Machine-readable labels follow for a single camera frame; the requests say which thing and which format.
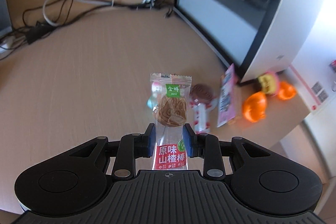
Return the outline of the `hawthorn lollipop clear wrapper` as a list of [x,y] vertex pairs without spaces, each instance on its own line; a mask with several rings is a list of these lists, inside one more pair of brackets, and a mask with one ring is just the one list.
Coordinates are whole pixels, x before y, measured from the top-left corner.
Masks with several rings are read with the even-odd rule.
[[185,170],[187,155],[183,126],[187,122],[192,77],[165,73],[150,75],[148,101],[155,119],[154,170]]

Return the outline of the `pink yellow snack packet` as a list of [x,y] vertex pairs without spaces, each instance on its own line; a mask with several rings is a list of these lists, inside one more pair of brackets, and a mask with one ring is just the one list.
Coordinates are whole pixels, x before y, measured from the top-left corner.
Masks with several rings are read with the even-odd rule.
[[234,123],[241,118],[242,96],[237,81],[235,67],[232,64],[220,79],[217,127]]

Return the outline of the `red white wrapped lollipop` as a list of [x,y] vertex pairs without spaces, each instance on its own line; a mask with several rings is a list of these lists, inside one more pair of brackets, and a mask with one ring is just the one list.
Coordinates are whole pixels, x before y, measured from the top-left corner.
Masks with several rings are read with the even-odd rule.
[[212,87],[196,84],[190,90],[190,106],[194,112],[194,132],[208,134],[210,132],[210,112],[218,102]]

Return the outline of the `orange plastic cup left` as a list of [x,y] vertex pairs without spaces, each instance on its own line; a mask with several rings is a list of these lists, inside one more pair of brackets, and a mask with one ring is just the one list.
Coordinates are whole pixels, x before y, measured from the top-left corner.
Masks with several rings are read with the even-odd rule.
[[263,92],[248,97],[242,105],[242,114],[246,120],[256,123],[266,117],[267,98]]

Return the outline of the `orange plastic cup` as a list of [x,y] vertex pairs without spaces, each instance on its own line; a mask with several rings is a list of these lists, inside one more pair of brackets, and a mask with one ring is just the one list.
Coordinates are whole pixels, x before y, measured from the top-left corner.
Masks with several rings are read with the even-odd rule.
[[283,101],[291,100],[296,95],[297,95],[297,91],[293,85],[291,85],[290,83],[286,81],[280,82],[279,90],[277,93],[277,97],[280,100],[283,100]]
[[256,123],[266,117],[267,98],[263,92],[248,97],[242,105],[242,114],[246,120]]

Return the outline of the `yellow pink plush toy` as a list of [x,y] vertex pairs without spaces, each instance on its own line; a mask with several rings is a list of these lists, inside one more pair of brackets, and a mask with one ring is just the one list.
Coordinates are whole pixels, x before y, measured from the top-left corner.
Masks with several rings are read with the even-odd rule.
[[273,71],[267,71],[255,79],[254,87],[256,92],[276,96],[280,88],[279,77]]

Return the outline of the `orange plastic cup right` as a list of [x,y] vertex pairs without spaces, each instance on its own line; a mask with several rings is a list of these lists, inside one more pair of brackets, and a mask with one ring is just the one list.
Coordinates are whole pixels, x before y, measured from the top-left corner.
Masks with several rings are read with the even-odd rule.
[[297,95],[297,91],[293,85],[291,85],[290,83],[286,81],[280,82],[279,90],[277,93],[277,97],[280,100],[283,100],[283,101],[291,100],[296,95]]

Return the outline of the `white computer tower case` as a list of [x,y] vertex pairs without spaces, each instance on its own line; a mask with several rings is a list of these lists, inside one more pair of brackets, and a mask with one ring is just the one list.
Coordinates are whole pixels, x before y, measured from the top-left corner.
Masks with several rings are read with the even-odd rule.
[[287,69],[314,26],[322,0],[175,0],[175,12],[241,82]]

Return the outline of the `black computer monitor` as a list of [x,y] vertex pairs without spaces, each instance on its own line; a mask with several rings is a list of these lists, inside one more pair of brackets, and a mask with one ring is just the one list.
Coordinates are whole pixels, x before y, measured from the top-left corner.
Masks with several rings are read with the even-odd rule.
[[12,24],[9,15],[7,0],[0,0],[0,32],[1,36],[12,31]]

